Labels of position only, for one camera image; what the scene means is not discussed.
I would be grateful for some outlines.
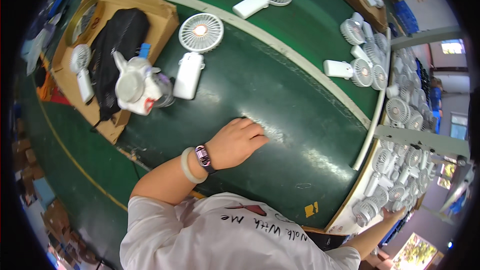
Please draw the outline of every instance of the floor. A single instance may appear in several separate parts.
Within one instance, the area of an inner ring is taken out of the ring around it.
[[[203,0],[225,10],[240,0]],[[75,11],[79,0],[69,0]],[[291,10],[272,7],[249,21],[307,57],[351,59],[339,24],[353,10],[343,0],[296,0]],[[198,13],[179,5],[180,22]],[[351,169],[366,135],[361,123],[314,79],[268,45],[225,24],[222,44],[205,55],[195,100],[178,99],[148,117],[133,115],[117,146],[134,149],[148,167],[208,140],[234,117],[260,122],[272,140],[245,163],[197,186],[203,195],[229,191],[261,200],[301,225],[323,228],[344,201],[358,172]],[[57,42],[61,31],[57,32]],[[52,57],[53,46],[46,56]],[[155,66],[174,77],[185,50],[171,38]],[[138,180],[132,162],[74,108],[39,102],[19,62],[20,103],[26,129],[46,178],[70,223],[95,252],[121,269],[118,249],[126,232],[126,206]],[[377,91],[335,81],[371,117]],[[201,123],[202,130],[195,125]],[[140,176],[146,171],[137,167]],[[320,211],[307,217],[305,207]]]

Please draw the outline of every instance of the woman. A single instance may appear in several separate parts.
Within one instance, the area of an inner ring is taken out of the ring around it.
[[[269,139],[259,124],[237,118],[206,144],[156,167],[133,188],[120,245],[125,270],[358,269],[403,210],[340,248],[323,252],[295,222],[267,204],[221,193],[184,200],[196,184],[240,165]]]

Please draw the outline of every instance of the blue plastic bin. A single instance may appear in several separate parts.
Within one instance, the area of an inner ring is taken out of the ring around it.
[[[419,31],[419,25],[417,23],[417,18],[412,13],[412,10],[409,8],[409,5],[405,1],[400,1],[394,5],[396,15],[405,26],[406,33],[416,33]]]

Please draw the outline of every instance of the yellow sticker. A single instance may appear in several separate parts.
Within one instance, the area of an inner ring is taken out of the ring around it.
[[[310,204],[310,205],[307,205],[305,207],[305,217],[310,217],[310,216],[313,216],[315,213],[314,213],[314,206],[313,204]]]

